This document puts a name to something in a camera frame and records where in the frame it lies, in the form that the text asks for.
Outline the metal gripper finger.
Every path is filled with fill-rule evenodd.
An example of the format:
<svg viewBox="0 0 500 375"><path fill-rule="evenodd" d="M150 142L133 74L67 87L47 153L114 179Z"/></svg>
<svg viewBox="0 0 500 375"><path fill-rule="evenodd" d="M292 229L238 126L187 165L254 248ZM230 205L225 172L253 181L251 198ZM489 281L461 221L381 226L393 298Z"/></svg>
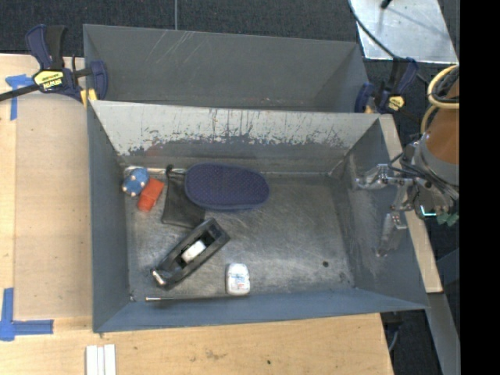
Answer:
<svg viewBox="0 0 500 375"><path fill-rule="evenodd" d="M377 256L385 257L389 252L397 250L407 230L408 227L402 214L397 211L389 212L384 217L380 242L376 250Z"/></svg>
<svg viewBox="0 0 500 375"><path fill-rule="evenodd" d="M355 176L354 188L361 190L379 190L397 184L398 179L391 175L388 164L377 164L365 173Z"/></svg>

